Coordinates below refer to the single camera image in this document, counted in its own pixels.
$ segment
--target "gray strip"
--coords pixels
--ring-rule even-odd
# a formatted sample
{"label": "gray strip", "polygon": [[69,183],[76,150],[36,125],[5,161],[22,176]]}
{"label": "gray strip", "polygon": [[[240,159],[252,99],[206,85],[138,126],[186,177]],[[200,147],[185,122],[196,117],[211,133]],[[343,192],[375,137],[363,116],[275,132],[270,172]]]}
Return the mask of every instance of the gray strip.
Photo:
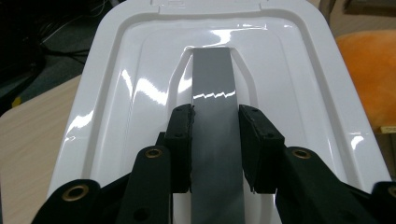
{"label": "gray strip", "polygon": [[195,49],[191,223],[245,223],[238,107],[230,50]]}

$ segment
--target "wooden table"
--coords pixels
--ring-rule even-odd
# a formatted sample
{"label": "wooden table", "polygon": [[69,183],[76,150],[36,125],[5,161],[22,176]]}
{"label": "wooden table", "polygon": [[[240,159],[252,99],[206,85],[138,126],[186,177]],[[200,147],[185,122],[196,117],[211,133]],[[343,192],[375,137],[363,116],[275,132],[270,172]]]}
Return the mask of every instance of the wooden table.
{"label": "wooden table", "polygon": [[0,118],[4,223],[31,223],[46,200],[79,80],[75,77]]}

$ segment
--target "glossy white surface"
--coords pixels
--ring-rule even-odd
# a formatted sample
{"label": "glossy white surface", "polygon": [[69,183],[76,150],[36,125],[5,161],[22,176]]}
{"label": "glossy white surface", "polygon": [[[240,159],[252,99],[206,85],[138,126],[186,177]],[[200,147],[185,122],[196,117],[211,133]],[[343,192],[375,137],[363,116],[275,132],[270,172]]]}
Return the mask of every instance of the glossy white surface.
{"label": "glossy white surface", "polygon": [[[342,180],[370,191],[389,175],[332,35],[298,0],[222,6],[127,1],[102,21],[66,127],[49,193],[76,178],[102,186],[191,102],[191,49],[232,49],[239,104],[258,107],[287,146],[316,151]],[[279,223],[272,196],[245,188],[247,223]],[[175,195],[190,223],[190,195]]]}

